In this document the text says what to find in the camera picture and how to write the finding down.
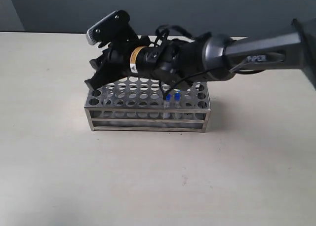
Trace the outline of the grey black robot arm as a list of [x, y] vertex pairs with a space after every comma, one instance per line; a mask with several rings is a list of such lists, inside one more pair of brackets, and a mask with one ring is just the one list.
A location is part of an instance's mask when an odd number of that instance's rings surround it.
[[227, 81], [266, 70], [300, 70], [311, 84], [316, 82], [315, 20], [294, 19], [283, 31], [240, 40], [205, 33], [188, 42], [168, 39], [168, 32], [160, 32], [161, 44], [148, 36], [106, 40], [108, 48], [90, 61], [95, 73], [85, 84], [96, 90], [133, 76], [186, 90], [195, 82]]

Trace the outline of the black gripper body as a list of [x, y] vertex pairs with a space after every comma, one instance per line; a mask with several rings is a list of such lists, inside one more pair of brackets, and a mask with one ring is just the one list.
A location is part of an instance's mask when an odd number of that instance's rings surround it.
[[[129, 76], [157, 80], [158, 77], [153, 73], [150, 65], [145, 62], [145, 55], [150, 50], [150, 44], [148, 36], [129, 39], [125, 42], [112, 42], [107, 49], [106, 82], [115, 82]], [[141, 48], [138, 53], [140, 58], [136, 65], [137, 73], [133, 73], [130, 68], [130, 57], [138, 47]]]

